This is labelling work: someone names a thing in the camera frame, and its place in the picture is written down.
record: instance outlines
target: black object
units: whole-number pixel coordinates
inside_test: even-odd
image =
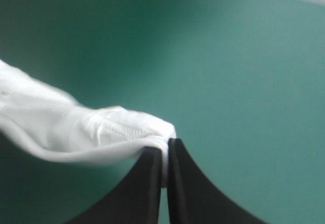
[[[168,207],[171,224],[265,224],[217,189],[180,139],[169,142]],[[157,224],[161,151],[145,147],[122,181],[66,224]]]
[[[160,190],[161,151],[145,147],[110,193],[66,224],[157,224]]]
[[[168,207],[171,224],[263,224],[218,190],[180,139],[169,140]]]

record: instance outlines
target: green background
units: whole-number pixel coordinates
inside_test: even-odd
[[[323,224],[324,24],[324,7],[296,0],[0,0],[0,58],[87,106],[172,122],[213,183],[258,217]],[[0,223],[63,223],[134,162],[0,151]]]

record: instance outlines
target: white sleeve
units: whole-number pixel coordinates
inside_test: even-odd
[[[144,146],[162,150],[166,175],[174,126],[122,107],[90,109],[68,93],[0,60],[0,130],[28,153],[53,162],[109,165]]]

